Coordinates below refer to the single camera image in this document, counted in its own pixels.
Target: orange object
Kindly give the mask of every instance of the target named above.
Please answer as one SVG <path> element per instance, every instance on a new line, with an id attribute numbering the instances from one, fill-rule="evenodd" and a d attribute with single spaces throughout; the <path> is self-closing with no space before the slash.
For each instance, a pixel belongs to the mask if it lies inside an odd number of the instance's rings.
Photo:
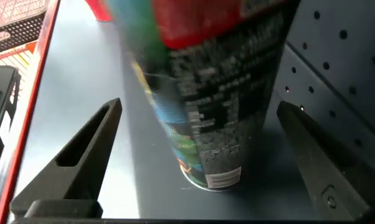
<path id="1" fill-rule="evenodd" d="M 108 22 L 113 20 L 102 0 L 85 0 L 85 2 L 88 3 L 98 21 Z"/>
<path id="2" fill-rule="evenodd" d="M 0 199 L 0 224 L 5 223 L 7 216 L 9 214 L 9 203 L 13 198 L 14 188 L 16 185 L 17 176 L 19 175 L 19 168 L 22 159 L 22 154 L 24 146 L 26 144 L 27 135 L 29 132 L 29 127 L 32 119 L 32 114 L 34 112 L 35 103 L 38 96 L 38 89 L 40 84 L 40 79 L 45 65 L 46 55 L 49 49 L 50 38 L 52 37 L 52 32 L 56 20 L 57 11 L 59 9 L 59 0 L 51 1 L 47 14 L 45 15 L 43 23 L 43 31 L 39 36 L 37 47 L 35 49 L 35 55 L 37 56 L 31 65 L 31 72 L 36 73 L 36 78 L 34 80 L 34 85 L 32 87 L 31 97 L 28 101 L 28 107 L 26 111 L 26 117 L 24 118 L 21 130 L 20 138 L 17 142 L 16 149 L 12 155 L 12 159 L 9 165 L 8 175 L 4 184 L 3 192 Z"/>

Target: red edge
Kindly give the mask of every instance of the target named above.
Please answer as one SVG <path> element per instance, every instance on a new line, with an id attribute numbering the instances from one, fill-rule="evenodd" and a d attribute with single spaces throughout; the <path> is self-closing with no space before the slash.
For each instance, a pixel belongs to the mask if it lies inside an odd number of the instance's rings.
<path id="1" fill-rule="evenodd" d="M 28 132 L 30 128 L 30 123 L 32 119 L 32 114 L 34 112 L 35 103 L 36 103 L 37 96 L 38 96 L 39 84 L 40 84 L 40 80 L 42 76 L 42 71 L 44 70 L 46 55 L 49 49 L 50 39 L 52 37 L 52 32 L 54 29 L 54 24 L 55 24 L 55 20 L 57 16 L 57 11 L 59 10 L 59 4 L 60 4 L 60 0 L 55 0 L 54 5 L 53 5 L 53 12 L 47 11 L 47 13 L 53 13 L 53 14 L 51 15 L 50 18 L 48 18 L 49 28 L 48 28 L 47 34 L 40 37 L 42 38 L 42 43 L 44 46 L 42 49 L 43 54 L 40 56 L 40 61 L 39 61 L 37 72 L 36 72 L 36 79 L 34 80 L 34 85 L 32 86 L 32 93 L 31 93 L 31 97 L 30 97 L 28 107 L 27 107 L 26 117 L 24 118 L 20 138 L 19 138 L 19 141 L 17 142 L 16 149 L 12 156 L 11 163 L 9 165 L 9 172 L 6 177 L 5 185 L 3 188 L 2 195 L 1 195 L 0 224 L 3 224 L 6 222 L 7 216 L 9 214 L 9 204 L 13 198 L 14 188 L 16 186 L 16 180 L 19 174 L 21 158 L 22 158 L 22 154 L 24 151 L 24 146 L 26 144 L 26 140 L 27 140 L 27 136 L 28 136 Z"/>

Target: pegboard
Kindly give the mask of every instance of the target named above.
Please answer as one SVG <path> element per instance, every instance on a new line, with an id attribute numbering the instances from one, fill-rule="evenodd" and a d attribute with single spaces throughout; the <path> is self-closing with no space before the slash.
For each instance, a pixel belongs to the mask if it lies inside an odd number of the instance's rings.
<path id="1" fill-rule="evenodd" d="M 0 52 L 38 39 L 49 0 L 0 0 Z"/>
<path id="2" fill-rule="evenodd" d="M 275 90 L 375 169 L 375 135 L 287 45 Z"/>
<path id="3" fill-rule="evenodd" d="M 375 0 L 301 1 L 287 40 L 375 134 Z"/>

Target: perforated metal panel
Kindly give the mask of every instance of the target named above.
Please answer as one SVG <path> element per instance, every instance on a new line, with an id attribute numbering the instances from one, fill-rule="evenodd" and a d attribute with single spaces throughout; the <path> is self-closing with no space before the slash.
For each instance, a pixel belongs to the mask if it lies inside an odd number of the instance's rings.
<path id="1" fill-rule="evenodd" d="M 375 168 L 375 0 L 302 1 L 275 89 Z"/>

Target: black plastic claw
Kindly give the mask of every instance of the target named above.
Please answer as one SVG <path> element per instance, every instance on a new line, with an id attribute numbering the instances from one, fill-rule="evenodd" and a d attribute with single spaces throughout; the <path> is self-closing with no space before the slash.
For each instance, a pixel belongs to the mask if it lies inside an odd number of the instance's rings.
<path id="1" fill-rule="evenodd" d="M 318 211 L 331 220 L 375 219 L 375 170 L 298 107 L 283 101 L 277 115 Z"/>
<path id="2" fill-rule="evenodd" d="M 36 200 L 40 200 L 39 205 L 45 205 L 45 210 L 48 211 L 50 209 L 47 205 L 54 205 L 53 212 L 56 212 L 59 203 L 76 204 L 78 203 L 76 200 L 81 199 L 84 199 L 84 203 L 97 201 L 121 112 L 121 102 L 117 98 L 105 103 L 90 118 L 70 142 L 11 202 L 11 211 L 16 218 L 23 217 Z M 56 202 L 62 199 L 71 200 Z M 95 217 L 100 217 L 102 209 L 99 205 L 100 214 L 91 209 L 96 208 L 97 205 L 93 203 L 84 209 L 95 213 Z"/>

